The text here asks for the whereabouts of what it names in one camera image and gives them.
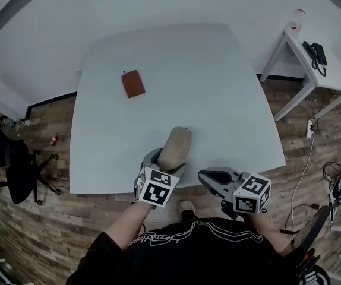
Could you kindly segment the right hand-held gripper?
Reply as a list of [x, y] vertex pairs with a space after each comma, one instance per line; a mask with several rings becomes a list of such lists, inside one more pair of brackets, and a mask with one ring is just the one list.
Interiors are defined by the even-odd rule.
[[198, 173], [198, 180], [213, 195], [224, 197], [221, 210], [235, 219], [239, 214], [256, 215], [270, 198], [271, 180], [258, 173], [242, 172], [233, 183], [235, 171], [228, 167], [210, 167]]

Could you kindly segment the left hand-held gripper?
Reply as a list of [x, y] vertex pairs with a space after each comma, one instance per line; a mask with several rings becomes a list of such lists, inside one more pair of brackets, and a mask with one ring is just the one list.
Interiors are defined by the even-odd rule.
[[176, 188], [180, 177], [187, 169], [183, 163], [168, 173], [152, 168], [158, 168], [157, 160], [162, 148], [157, 148], [147, 153], [142, 161], [142, 168], [134, 182], [134, 195], [136, 201], [146, 202], [153, 207], [164, 208]]

